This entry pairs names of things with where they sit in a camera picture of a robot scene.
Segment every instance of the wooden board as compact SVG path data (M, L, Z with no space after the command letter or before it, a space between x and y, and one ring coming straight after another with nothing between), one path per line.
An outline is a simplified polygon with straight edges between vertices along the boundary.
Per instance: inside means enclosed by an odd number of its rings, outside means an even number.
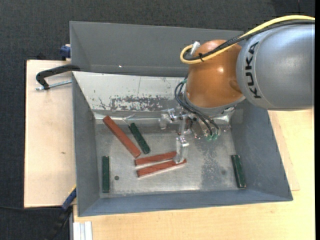
M36 74L68 61L28 60L25 101L24 207L59 206L76 183L72 86L36 91ZM71 73L47 78L69 80Z

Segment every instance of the black carpet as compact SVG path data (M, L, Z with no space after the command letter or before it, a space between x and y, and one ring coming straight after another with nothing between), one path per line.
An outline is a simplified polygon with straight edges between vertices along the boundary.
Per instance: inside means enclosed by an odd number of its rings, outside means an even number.
M59 48L70 42L69 21L247 31L290 14L315 16L315 0L0 0L0 240L43 239L59 215L57 208L20 210L24 64L60 60ZM68 229L56 239L68 239Z

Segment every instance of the black cable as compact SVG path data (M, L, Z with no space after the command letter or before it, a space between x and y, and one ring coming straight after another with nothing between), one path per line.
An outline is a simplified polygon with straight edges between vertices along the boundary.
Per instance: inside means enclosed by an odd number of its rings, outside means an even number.
M183 54L183 58L187 61L195 61L195 60L202 60L203 61L203 58L211 55L211 54L214 54L224 48L227 48L231 45L234 45L236 43L239 43L240 41L242 40L246 40L248 38L251 38L257 34L260 34L262 32L265 32L265 31L268 31L268 30L271 30L271 29L275 29L275 28L278 28L278 27L282 27L282 26L289 26L289 25L297 25L297 24L314 24L315 23L315 20L312 20L312 19L308 19L308 20L305 20L305 19L295 19L295 20L286 20L286 21L283 21L283 22L279 22L279 23L275 23L275 24L272 24L270 26L266 26L264 27L263 29L260 29L258 31L255 31L251 34L248 34L246 36L242 36L241 35L237 35L235 37L233 37L232 39L220 44L218 47L216 47L215 49L211 50L211 51L208 51L204 54L201 54L200 56L195 56L195 57L191 57L191 58L186 58L186 55L189 53L189 51L191 50L188 49L185 51L185 53Z
M198 111L197 109L195 109L194 107L191 107L190 105L188 105L186 102L182 101L179 98L179 95L182 91L182 88L184 86L184 82L180 82L174 89L174 97L177 100L177 102L181 105L182 108L184 108L185 110L195 114L196 116L198 116L198 118L206 125L206 127L208 128L208 130L210 131L210 135L213 136L213 132L212 129L210 127L210 125L207 123L206 120L208 120L211 124L214 125L214 127L216 127L216 129L219 129L219 126L208 116L204 115L203 113L201 113L200 111Z

